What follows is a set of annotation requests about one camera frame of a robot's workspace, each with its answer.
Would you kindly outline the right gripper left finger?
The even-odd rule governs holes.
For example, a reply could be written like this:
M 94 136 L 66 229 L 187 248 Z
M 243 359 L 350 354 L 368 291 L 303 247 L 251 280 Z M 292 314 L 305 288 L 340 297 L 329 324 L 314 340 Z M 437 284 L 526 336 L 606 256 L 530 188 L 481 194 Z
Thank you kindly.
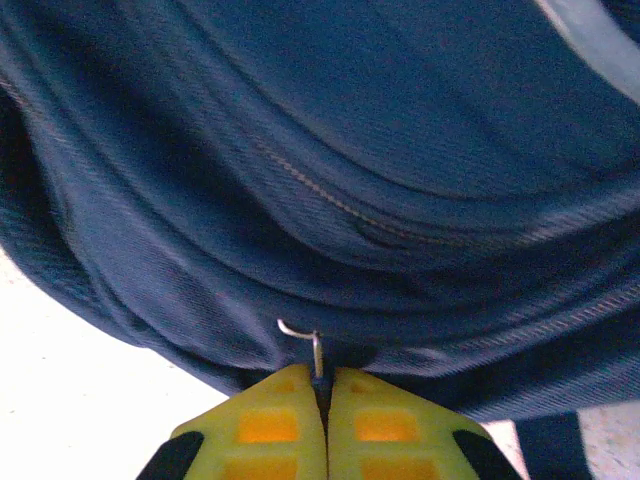
M 140 479 L 296 479 L 328 475 L 325 431 L 306 365 L 288 366 L 179 425 Z

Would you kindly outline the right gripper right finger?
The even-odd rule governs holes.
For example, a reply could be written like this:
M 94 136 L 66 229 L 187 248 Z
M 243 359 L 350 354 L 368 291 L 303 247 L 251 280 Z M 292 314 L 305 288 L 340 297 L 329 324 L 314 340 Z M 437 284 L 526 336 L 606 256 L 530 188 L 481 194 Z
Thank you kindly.
M 359 370 L 335 371 L 330 479 L 518 479 L 478 423 Z

